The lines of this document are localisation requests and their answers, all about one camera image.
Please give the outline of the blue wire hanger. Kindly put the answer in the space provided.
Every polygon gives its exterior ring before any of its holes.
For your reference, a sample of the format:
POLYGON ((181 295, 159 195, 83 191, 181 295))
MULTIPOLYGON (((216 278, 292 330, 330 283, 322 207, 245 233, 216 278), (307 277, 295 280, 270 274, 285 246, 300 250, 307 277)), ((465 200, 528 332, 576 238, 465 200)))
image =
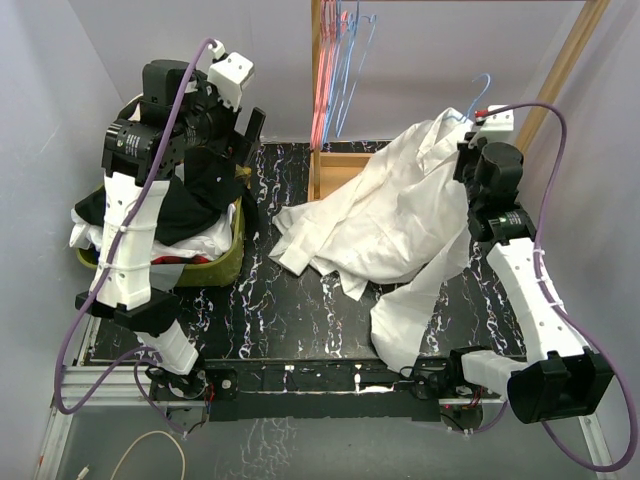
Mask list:
POLYGON ((472 116, 472 113, 475 110, 475 107, 478 105, 479 101, 485 96, 485 94, 487 93, 487 91, 491 87, 492 76, 488 72, 484 72, 484 73, 479 74, 478 76, 476 76, 472 80, 472 82, 476 83, 476 82, 480 81, 481 79, 484 80, 484 86, 483 86, 482 90, 480 91, 480 93, 471 101, 471 103, 467 107, 466 111, 464 113, 458 113, 458 114, 450 113, 445 117, 445 120, 453 119, 454 121, 456 121, 458 123, 464 123, 464 122, 466 122, 466 121, 471 119, 471 116, 472 116))

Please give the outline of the white shirt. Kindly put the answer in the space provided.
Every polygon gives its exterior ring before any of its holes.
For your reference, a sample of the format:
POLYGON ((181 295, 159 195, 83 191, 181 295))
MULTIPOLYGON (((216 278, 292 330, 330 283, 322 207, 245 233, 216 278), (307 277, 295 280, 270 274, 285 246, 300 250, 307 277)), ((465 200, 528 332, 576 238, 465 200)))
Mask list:
POLYGON ((358 300, 370 283, 395 285, 370 310, 377 356, 393 371, 412 365, 441 285, 469 262, 467 200, 453 178, 469 131, 453 108, 414 124, 326 198, 284 207, 269 256, 295 275, 336 272, 358 300))

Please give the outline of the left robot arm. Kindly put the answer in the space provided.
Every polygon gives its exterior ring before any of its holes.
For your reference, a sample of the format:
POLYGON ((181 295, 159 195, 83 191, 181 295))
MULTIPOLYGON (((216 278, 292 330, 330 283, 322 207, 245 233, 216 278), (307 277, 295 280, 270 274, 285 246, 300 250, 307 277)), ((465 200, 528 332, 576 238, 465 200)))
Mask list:
POLYGON ((253 63, 235 52, 206 71, 147 63, 141 93, 106 131, 102 186, 75 207, 102 231, 78 310, 135 333, 152 359, 149 376, 186 399, 204 392, 207 376, 179 324, 179 299, 151 284, 152 250, 202 233, 249 200, 239 170, 256 154, 266 116, 254 109, 244 132, 236 122, 253 75, 253 63))

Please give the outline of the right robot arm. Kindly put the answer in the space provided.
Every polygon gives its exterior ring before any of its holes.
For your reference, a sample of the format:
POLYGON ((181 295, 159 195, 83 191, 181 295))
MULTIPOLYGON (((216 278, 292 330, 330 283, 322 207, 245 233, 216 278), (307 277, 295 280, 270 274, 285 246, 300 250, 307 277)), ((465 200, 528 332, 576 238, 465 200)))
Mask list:
POLYGON ((469 132, 458 145, 454 179, 465 187, 468 230, 498 276, 525 341, 523 362, 488 347, 452 352, 447 388, 466 397, 480 386, 506 398, 524 424, 595 412, 613 371, 555 312, 534 270, 535 227, 517 201, 523 154, 469 132))

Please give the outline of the black garment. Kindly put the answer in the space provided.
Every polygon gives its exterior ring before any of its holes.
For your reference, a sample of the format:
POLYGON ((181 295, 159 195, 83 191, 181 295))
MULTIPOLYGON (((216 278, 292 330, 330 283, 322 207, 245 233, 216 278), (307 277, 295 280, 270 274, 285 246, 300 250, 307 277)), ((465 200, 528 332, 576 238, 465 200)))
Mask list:
POLYGON ((182 179, 172 175, 149 189, 131 175, 115 172, 74 206, 90 225, 123 233, 125 239, 141 227, 154 229, 154 239, 171 246, 213 226, 230 204, 240 201, 248 225, 259 222, 257 201, 236 176, 236 167, 204 148, 186 153, 182 179))

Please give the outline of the pink hangers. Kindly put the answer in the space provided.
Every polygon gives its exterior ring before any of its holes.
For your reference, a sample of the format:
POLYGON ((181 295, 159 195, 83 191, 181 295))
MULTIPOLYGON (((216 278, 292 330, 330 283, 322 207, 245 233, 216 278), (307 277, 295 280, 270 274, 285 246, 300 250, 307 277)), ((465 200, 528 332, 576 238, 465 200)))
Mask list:
POLYGON ((320 152, 328 138, 334 77, 348 14, 341 1, 312 1, 313 114, 310 145, 320 152))

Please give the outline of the white cylindrical bin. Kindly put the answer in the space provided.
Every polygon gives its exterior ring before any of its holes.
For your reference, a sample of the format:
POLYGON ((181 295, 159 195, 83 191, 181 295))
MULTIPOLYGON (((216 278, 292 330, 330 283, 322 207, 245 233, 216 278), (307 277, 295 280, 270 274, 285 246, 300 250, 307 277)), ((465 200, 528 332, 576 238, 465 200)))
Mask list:
POLYGON ((127 103, 118 113, 116 119, 130 122, 140 121, 140 102, 143 98, 142 94, 134 97, 127 103))

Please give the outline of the blue hangers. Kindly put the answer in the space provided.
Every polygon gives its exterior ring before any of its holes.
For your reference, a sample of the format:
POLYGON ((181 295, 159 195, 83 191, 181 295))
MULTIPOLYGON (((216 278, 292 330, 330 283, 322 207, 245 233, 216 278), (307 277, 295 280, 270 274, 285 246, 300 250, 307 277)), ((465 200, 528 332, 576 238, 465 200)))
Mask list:
POLYGON ((377 27, 377 16, 364 13, 360 1, 351 6, 341 2, 343 12, 348 14, 348 26, 340 44, 328 138, 324 144, 342 135, 377 27))

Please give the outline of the white clothes in basket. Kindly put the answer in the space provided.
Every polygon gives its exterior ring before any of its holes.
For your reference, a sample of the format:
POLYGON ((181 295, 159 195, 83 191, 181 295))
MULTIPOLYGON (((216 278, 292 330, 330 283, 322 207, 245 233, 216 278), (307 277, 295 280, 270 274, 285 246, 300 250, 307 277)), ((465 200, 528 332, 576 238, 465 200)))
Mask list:
MULTIPOLYGON (((227 211, 220 216, 213 226, 171 246, 154 241, 151 263, 204 264, 218 259, 231 248, 233 240, 232 221, 237 216, 236 210, 236 206, 230 204, 227 211)), ((71 231, 69 246, 82 250, 93 250, 99 254, 102 245, 102 228, 87 223, 74 209, 71 210, 71 219, 74 222, 74 226, 71 231)))

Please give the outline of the green laundry basket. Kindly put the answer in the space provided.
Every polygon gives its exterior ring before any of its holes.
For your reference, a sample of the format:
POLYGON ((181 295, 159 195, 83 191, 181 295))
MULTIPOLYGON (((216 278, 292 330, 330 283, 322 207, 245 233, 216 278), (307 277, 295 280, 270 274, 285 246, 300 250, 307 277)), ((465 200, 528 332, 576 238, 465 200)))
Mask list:
POLYGON ((238 276, 243 259, 245 228, 242 204, 236 201, 237 216, 232 221, 233 240, 231 248, 218 259, 204 263, 163 263, 152 264, 151 252, 154 229, 141 227, 125 239, 120 231, 102 228, 101 251, 76 249, 81 258, 95 268, 97 275, 107 278, 101 289, 102 294, 113 293, 122 296, 141 294, 152 286, 155 268, 174 267, 168 285, 174 286, 225 286, 238 276))

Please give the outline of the wooden clothes rack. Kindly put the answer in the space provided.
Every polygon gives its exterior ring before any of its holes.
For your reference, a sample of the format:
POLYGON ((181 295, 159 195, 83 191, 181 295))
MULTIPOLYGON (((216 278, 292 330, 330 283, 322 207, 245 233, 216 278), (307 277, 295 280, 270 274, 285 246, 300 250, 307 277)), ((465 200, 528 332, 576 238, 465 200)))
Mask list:
POLYGON ((453 108, 556 100, 607 10, 604 1, 360 1, 377 27, 342 135, 311 149, 308 197, 328 196, 367 155, 335 141, 384 140, 453 108))

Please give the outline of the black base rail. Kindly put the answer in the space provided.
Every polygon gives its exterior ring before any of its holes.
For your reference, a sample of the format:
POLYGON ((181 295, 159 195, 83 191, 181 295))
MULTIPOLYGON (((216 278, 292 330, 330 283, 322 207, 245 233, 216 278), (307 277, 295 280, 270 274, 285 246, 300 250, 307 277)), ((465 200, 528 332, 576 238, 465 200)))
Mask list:
POLYGON ((393 372, 379 360, 210 360, 186 376, 148 367, 152 399, 201 406, 209 422, 258 418, 405 418, 438 422, 501 398, 485 387, 438 385, 444 360, 423 359, 393 372))

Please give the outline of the aluminium frame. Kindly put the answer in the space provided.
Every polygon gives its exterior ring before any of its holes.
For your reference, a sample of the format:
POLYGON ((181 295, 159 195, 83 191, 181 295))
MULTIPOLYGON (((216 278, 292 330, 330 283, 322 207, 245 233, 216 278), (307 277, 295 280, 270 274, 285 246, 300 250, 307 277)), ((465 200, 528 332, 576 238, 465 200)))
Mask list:
POLYGON ((506 400, 481 388, 478 399, 437 391, 428 381, 443 364, 423 360, 404 374, 377 361, 213 361, 196 370, 196 390, 170 392, 166 374, 130 364, 111 371, 98 366, 64 369, 62 399, 81 407, 150 404, 168 415, 200 408, 208 422, 256 418, 409 418, 436 422, 448 408, 477 412, 506 400))

